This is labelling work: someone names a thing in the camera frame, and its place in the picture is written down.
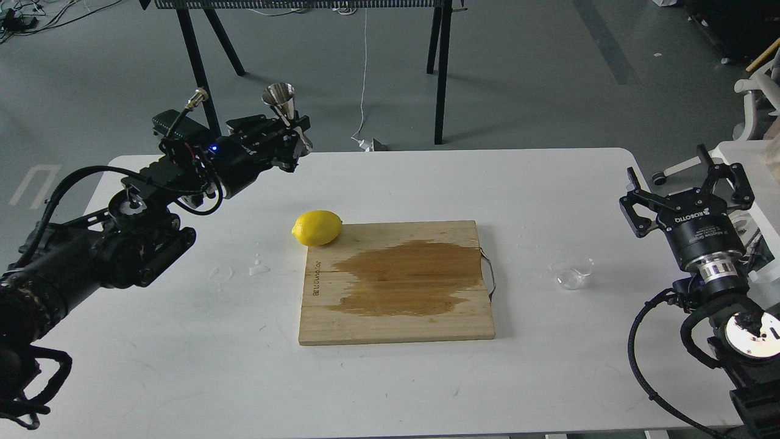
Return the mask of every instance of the gray floor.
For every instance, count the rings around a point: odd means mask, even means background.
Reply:
[[[50,13],[61,4],[43,3]],[[743,117],[732,90],[743,68],[723,66],[682,8],[651,0],[466,6],[453,17],[446,143],[439,146],[433,144],[436,78],[424,74],[431,11],[369,11],[365,138],[391,150],[620,147],[649,177],[689,158],[698,143],[713,148],[730,140]],[[66,18],[84,12],[79,4]],[[204,15],[194,12],[221,120],[270,114],[261,90],[286,81],[311,117],[308,134],[318,151],[358,151],[349,138],[360,123],[362,10],[219,14],[250,72],[232,72]],[[44,173],[20,192],[32,166],[60,165],[59,179],[117,155],[154,154],[151,117],[180,109],[193,89],[175,13],[144,12],[137,2],[0,46],[3,263],[16,259],[16,247],[42,213],[31,207]],[[200,110],[194,118],[205,121]],[[55,219],[81,214],[96,183],[95,177],[74,189]],[[599,182],[572,181],[581,184]],[[629,233],[628,226],[621,232]]]

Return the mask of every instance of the floor marking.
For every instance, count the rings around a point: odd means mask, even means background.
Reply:
[[[22,198],[24,191],[27,190],[27,186],[30,186],[30,182],[33,180],[33,177],[35,177],[35,174],[38,173],[38,171],[41,171],[48,172],[48,176],[46,177],[46,181],[44,182],[43,186],[41,186],[41,189],[38,191],[38,195],[36,195],[33,203],[30,205],[30,210],[35,210],[41,207],[41,204],[44,202],[44,198],[46,197],[49,188],[54,184],[54,179],[57,177],[57,173],[59,172],[60,168],[62,168],[62,165],[35,165],[31,167],[30,170],[27,171],[27,175],[25,175],[22,179],[19,187],[16,188],[16,192],[13,193],[11,201],[8,204],[16,205],[16,203],[18,203]]]

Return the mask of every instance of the lemon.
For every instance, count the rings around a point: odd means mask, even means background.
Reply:
[[[312,210],[296,219],[292,235],[303,245],[323,245],[333,241],[341,233],[342,221],[328,210]]]

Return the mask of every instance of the table leg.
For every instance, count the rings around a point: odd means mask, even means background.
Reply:
[[[219,43],[222,45],[222,48],[225,49],[225,54],[233,65],[236,75],[240,77],[244,76],[246,71],[243,69],[241,60],[239,60],[239,56],[236,54],[236,50],[233,48],[233,44],[230,42],[227,32],[225,32],[225,28],[222,26],[222,21],[220,21],[217,16],[217,11],[213,9],[204,9],[203,12],[206,14],[208,22],[211,23],[214,33],[217,34]]]
[[[436,89],[436,126],[434,144],[441,145],[444,133],[444,101],[447,95],[447,62],[449,60],[449,30],[452,23],[452,0],[441,7],[441,40],[439,41],[438,87]]]
[[[206,69],[203,67],[203,59],[200,58],[200,50],[197,47],[197,40],[195,39],[195,30],[193,29],[193,22],[192,18],[190,17],[190,11],[188,9],[177,9],[176,15],[179,17],[179,25],[182,28],[184,44],[187,47],[187,55],[190,56],[190,64],[193,67],[195,82],[197,83],[198,87],[202,87],[208,92],[208,99],[203,102],[204,111],[206,112],[206,121],[208,121],[208,128],[212,133],[214,133],[214,135],[222,135],[222,132],[219,130],[217,110],[214,108],[214,96],[211,95],[211,91],[208,89]]]
[[[432,75],[436,62],[436,46],[438,45],[439,31],[441,30],[441,8],[434,8],[434,22],[431,26],[431,43],[428,45],[428,64],[425,73]]]

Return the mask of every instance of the water droplet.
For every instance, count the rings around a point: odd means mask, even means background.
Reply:
[[[222,284],[233,277],[233,268],[227,265],[216,266],[208,275],[208,279],[215,284]]]
[[[271,271],[270,268],[258,265],[249,268],[249,275],[254,276],[255,274],[268,273],[269,271]]]

